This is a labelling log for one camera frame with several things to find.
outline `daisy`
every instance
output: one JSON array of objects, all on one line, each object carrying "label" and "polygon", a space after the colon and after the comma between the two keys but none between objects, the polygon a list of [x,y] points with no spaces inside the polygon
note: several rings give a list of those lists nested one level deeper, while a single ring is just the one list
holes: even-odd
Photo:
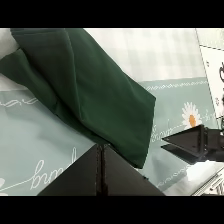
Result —
[{"label": "daisy", "polygon": [[[2,178],[0,178],[0,188],[3,186],[4,183],[5,183],[5,180],[2,179]],[[0,192],[0,196],[8,196],[8,195],[5,194],[5,193],[1,193],[1,192]]]},{"label": "daisy", "polygon": [[182,110],[184,112],[182,114],[182,117],[184,118],[182,124],[185,125],[184,130],[202,124],[200,114],[198,113],[198,109],[196,109],[195,105],[187,102],[186,104],[184,104],[184,108],[182,108]]}]

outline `cloth fold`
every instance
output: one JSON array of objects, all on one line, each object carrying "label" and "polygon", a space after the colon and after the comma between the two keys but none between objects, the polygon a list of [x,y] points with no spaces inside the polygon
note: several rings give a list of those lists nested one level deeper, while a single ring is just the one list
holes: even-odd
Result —
[{"label": "cloth fold", "polygon": [[155,97],[84,29],[11,28],[11,33],[20,49],[0,61],[0,72],[26,86],[66,124],[96,143],[111,143],[142,168]]}]

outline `folded cloth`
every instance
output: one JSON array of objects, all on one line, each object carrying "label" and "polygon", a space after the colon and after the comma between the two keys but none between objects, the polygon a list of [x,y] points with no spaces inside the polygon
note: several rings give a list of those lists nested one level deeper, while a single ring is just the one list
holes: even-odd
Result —
[{"label": "folded cloth", "polygon": [[26,86],[52,113],[96,143],[111,143],[142,168],[155,97],[129,78],[84,30],[11,28],[20,46],[0,72]]}]

